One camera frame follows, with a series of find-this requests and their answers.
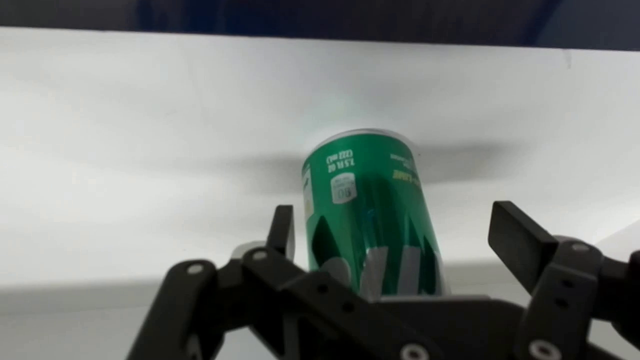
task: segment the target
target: green can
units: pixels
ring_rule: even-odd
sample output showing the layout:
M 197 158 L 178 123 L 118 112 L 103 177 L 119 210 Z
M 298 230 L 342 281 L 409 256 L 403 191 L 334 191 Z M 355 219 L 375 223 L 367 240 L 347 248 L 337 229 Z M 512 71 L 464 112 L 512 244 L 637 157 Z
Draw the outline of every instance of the green can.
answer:
M 442 266 L 412 152 L 361 129 L 314 149 L 302 167 L 309 266 L 365 299 L 441 295 Z

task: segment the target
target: can lid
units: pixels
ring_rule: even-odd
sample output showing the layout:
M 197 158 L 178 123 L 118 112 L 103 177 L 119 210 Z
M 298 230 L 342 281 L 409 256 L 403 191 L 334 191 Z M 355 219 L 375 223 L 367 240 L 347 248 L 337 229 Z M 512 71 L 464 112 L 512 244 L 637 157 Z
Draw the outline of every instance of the can lid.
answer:
M 374 128 L 374 127 L 347 130 L 347 131 L 343 131 L 341 133 L 337 133 L 336 135 L 333 135 L 333 136 L 325 139 L 320 144 L 318 144 L 316 147 L 314 147 L 313 150 L 311 150 L 309 152 L 309 155 L 307 155 L 307 158 L 309 158 L 309 156 L 311 156 L 316 150 L 320 149 L 322 146 L 324 146 L 324 145 L 326 145 L 326 144 L 328 144 L 328 143 L 330 143 L 330 142 L 332 142 L 334 140 L 345 138 L 347 136 L 365 135 L 365 134 L 388 136 L 390 138 L 394 138 L 396 140 L 399 140 L 409 148 L 409 150 L 411 151 L 412 156 L 415 158 L 414 151 L 413 151 L 414 148 L 415 148 L 415 145 L 413 144 L 413 142 L 411 140 L 409 140 L 407 137 L 405 137 L 403 135 L 400 135 L 399 133 L 396 133 L 395 131 L 386 130 L 386 129 L 377 129 L 377 128 Z

